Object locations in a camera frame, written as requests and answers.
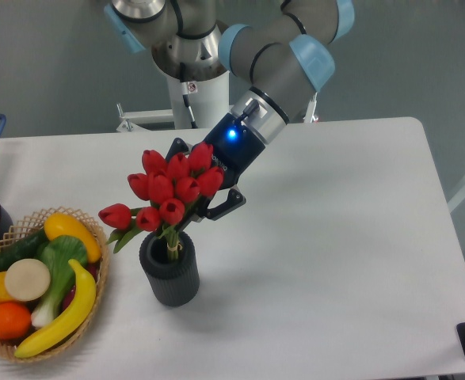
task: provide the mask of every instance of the cucumber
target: cucumber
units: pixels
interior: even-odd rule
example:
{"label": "cucumber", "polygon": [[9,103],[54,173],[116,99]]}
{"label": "cucumber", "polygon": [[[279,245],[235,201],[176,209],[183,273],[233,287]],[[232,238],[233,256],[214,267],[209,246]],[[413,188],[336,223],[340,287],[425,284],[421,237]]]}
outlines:
{"label": "cucumber", "polygon": [[5,247],[0,252],[0,272],[9,269],[10,265],[21,259],[32,259],[38,246],[45,241],[48,241],[45,236],[44,228],[37,232],[23,237],[15,243]]}

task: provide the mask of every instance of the tulip bouquet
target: tulip bouquet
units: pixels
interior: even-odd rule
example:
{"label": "tulip bouquet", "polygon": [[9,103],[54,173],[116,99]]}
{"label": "tulip bouquet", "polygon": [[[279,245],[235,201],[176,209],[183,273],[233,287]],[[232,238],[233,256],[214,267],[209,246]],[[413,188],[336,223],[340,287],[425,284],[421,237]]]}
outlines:
{"label": "tulip bouquet", "polygon": [[116,203],[98,213],[102,222],[115,228],[108,244],[116,241],[119,252],[135,235],[155,232],[167,241],[167,258],[178,259],[181,249],[178,224],[186,220],[193,206],[203,197],[212,198],[223,182],[223,170],[212,166],[212,145],[194,146],[187,156],[175,154],[166,160],[156,150],[145,150],[142,163],[145,173],[131,174],[131,190],[149,205],[130,208]]}

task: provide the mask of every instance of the red tulip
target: red tulip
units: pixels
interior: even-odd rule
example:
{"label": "red tulip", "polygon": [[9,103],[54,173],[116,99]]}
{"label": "red tulip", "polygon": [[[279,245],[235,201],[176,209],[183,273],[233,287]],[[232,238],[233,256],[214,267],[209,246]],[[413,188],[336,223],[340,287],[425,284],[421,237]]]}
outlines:
{"label": "red tulip", "polygon": [[208,170],[211,167],[213,155],[213,145],[201,142],[195,146],[188,157],[190,170],[198,172],[199,170]]}
{"label": "red tulip", "polygon": [[160,206],[160,216],[171,226],[178,224],[185,215],[185,205],[179,199],[168,199]]}
{"label": "red tulip", "polygon": [[106,225],[120,230],[126,230],[130,226],[130,208],[121,203],[106,207],[98,213],[98,217]]}
{"label": "red tulip", "polygon": [[153,202],[162,204],[164,200],[174,198],[174,186],[164,172],[158,170],[148,177],[148,188]]}
{"label": "red tulip", "polygon": [[167,165],[167,176],[171,180],[179,180],[180,178],[190,175],[190,165],[187,157],[183,153],[178,153],[173,156]]}
{"label": "red tulip", "polygon": [[199,183],[195,178],[181,178],[176,183],[176,197],[184,203],[192,202],[199,196]]}
{"label": "red tulip", "polygon": [[223,169],[213,166],[197,178],[200,186],[200,194],[203,196],[214,196],[223,183]]}
{"label": "red tulip", "polygon": [[149,200],[150,193],[148,188],[147,175],[143,173],[130,174],[128,176],[128,184],[133,192],[142,200]]}
{"label": "red tulip", "polygon": [[143,168],[147,174],[156,169],[166,170],[167,161],[156,150],[145,150],[143,153]]}
{"label": "red tulip", "polygon": [[145,231],[155,231],[159,226],[162,220],[160,219],[160,213],[158,210],[152,206],[145,207],[137,214],[135,218],[137,226]]}

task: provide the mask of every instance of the black vase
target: black vase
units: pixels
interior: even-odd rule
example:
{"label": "black vase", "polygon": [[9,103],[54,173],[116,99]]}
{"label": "black vase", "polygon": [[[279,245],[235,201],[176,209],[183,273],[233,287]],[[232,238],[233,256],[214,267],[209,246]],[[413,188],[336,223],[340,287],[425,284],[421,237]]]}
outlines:
{"label": "black vase", "polygon": [[182,250],[177,261],[167,259],[167,241],[149,234],[140,246],[139,259],[157,300],[167,306],[189,302],[199,290],[199,272],[192,239],[179,233]]}

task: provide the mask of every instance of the bok choy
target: bok choy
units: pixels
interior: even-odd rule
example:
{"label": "bok choy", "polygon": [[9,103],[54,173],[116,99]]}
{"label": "bok choy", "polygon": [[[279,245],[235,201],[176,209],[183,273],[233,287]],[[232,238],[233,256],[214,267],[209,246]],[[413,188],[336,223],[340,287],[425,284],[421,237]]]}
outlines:
{"label": "bok choy", "polygon": [[51,284],[32,313],[32,325],[40,329],[59,314],[61,302],[75,284],[74,271],[68,264],[76,259],[83,267],[88,264],[86,247],[76,237],[60,236],[51,241],[35,258],[42,261],[51,274]]}

